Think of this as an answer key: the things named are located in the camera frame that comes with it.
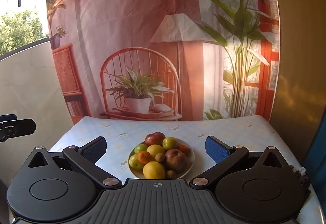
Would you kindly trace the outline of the yellow lemon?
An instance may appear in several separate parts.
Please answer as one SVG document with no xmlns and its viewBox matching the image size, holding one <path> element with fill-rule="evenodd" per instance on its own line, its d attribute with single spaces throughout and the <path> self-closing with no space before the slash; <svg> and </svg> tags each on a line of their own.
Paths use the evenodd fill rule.
<svg viewBox="0 0 326 224">
<path fill-rule="evenodd" d="M 146 179 L 164 179 L 165 169 L 159 162 L 152 161 L 145 164 L 143 174 Z"/>
<path fill-rule="evenodd" d="M 150 145 L 148 148 L 147 148 L 147 152 L 149 152 L 152 156 L 153 159 L 155 159 L 155 156 L 159 153 L 161 154 L 165 154 L 165 150 L 162 146 L 158 145 L 158 144 L 153 144 L 153 145 Z"/>
</svg>

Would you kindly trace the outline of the printed room backdrop cloth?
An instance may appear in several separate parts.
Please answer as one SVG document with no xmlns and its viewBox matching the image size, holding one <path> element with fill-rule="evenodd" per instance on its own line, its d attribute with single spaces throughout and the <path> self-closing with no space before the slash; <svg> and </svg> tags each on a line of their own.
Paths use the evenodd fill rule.
<svg viewBox="0 0 326 224">
<path fill-rule="evenodd" d="M 271 116 L 277 0 L 46 0 L 73 123 Z"/>
</svg>

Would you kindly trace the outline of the small orange mandarin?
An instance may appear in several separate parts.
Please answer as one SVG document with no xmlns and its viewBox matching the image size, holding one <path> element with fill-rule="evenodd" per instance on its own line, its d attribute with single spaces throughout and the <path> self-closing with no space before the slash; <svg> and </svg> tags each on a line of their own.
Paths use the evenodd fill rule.
<svg viewBox="0 0 326 224">
<path fill-rule="evenodd" d="M 185 144 L 179 144 L 177 149 L 181 151 L 186 157 L 191 156 L 191 149 Z"/>
</svg>

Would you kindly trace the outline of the cream round plate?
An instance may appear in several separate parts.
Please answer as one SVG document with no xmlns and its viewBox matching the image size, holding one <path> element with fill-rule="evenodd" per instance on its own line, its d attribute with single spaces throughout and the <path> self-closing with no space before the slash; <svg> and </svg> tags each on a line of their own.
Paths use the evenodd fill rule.
<svg viewBox="0 0 326 224">
<path fill-rule="evenodd" d="M 177 139 L 179 144 L 185 144 L 187 145 L 190 149 L 191 149 L 191 156 L 190 157 L 187 157 L 187 166 L 185 168 L 184 171 L 180 172 L 180 173 L 176 173 L 177 174 L 177 179 L 181 179 L 182 177 L 184 177 L 192 168 L 193 164 L 194 164 L 194 160 L 195 160 L 195 154 L 193 152 L 193 149 L 183 140 L 181 139 Z M 134 155 L 135 153 L 134 152 L 131 152 L 130 155 L 129 155 L 129 159 L 132 155 Z M 165 176 L 166 176 L 166 171 L 168 171 L 169 169 L 166 168 L 165 166 L 165 161 L 160 163 L 164 169 L 165 169 Z M 131 172 L 133 173 L 133 175 L 139 179 L 146 179 L 144 174 L 143 174 L 143 170 L 135 170 L 135 169 L 132 169 L 130 166 L 129 166 L 129 169 L 131 170 Z"/>
</svg>

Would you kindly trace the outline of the dull brownish red apple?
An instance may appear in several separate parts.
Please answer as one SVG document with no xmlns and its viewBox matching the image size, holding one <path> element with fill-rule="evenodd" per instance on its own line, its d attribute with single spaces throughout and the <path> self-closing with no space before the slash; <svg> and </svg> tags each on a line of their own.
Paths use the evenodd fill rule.
<svg viewBox="0 0 326 224">
<path fill-rule="evenodd" d="M 180 173 L 187 166 L 187 156 L 178 149 L 170 149 L 165 153 L 165 166 L 169 170 Z"/>
</svg>

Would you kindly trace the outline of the wooden cabinet panel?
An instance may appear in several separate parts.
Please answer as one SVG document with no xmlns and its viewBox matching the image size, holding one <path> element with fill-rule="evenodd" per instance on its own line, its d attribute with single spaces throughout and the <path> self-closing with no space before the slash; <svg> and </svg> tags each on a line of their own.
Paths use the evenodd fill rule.
<svg viewBox="0 0 326 224">
<path fill-rule="evenodd" d="M 325 108 L 325 0 L 278 0 L 280 68 L 270 124 L 299 162 Z"/>
</svg>

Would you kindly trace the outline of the pale yellow-green apple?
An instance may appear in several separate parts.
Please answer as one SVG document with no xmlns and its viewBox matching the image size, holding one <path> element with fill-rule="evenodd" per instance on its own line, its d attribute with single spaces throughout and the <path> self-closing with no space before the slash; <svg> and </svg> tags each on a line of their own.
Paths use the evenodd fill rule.
<svg viewBox="0 0 326 224">
<path fill-rule="evenodd" d="M 134 154 L 129 159 L 129 166 L 135 170 L 142 170 L 144 164 L 138 161 L 138 155 Z"/>
</svg>

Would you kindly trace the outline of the blue curtain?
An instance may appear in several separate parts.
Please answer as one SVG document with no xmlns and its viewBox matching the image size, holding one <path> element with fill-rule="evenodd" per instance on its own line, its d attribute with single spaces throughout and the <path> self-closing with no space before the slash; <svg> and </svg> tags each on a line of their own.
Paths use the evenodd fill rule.
<svg viewBox="0 0 326 224">
<path fill-rule="evenodd" d="M 303 166 L 306 168 L 310 177 L 312 187 L 318 197 L 323 215 L 325 216 L 325 181 L 326 181 L 326 166 L 325 166 L 325 110 L 320 120 L 316 135 L 308 149 L 306 157 L 303 161 Z"/>
</svg>

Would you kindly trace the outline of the small tan longan fruit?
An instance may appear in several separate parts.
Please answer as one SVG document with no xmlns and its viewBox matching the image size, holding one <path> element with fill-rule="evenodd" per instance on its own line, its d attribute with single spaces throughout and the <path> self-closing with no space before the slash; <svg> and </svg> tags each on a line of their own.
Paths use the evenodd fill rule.
<svg viewBox="0 0 326 224">
<path fill-rule="evenodd" d="M 156 162 L 159 162 L 159 163 L 162 163 L 165 161 L 165 155 L 164 153 L 158 153 L 155 155 L 155 161 Z"/>
</svg>

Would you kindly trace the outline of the green apple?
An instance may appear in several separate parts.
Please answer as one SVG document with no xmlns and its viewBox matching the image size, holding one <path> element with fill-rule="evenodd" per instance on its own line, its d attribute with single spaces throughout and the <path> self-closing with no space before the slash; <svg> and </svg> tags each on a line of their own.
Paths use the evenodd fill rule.
<svg viewBox="0 0 326 224">
<path fill-rule="evenodd" d="M 135 153 L 135 154 L 138 154 L 139 152 L 146 151 L 147 148 L 148 148 L 147 145 L 145 145 L 145 144 L 139 144 L 139 145 L 137 145 L 137 146 L 134 148 L 134 153 Z"/>
</svg>

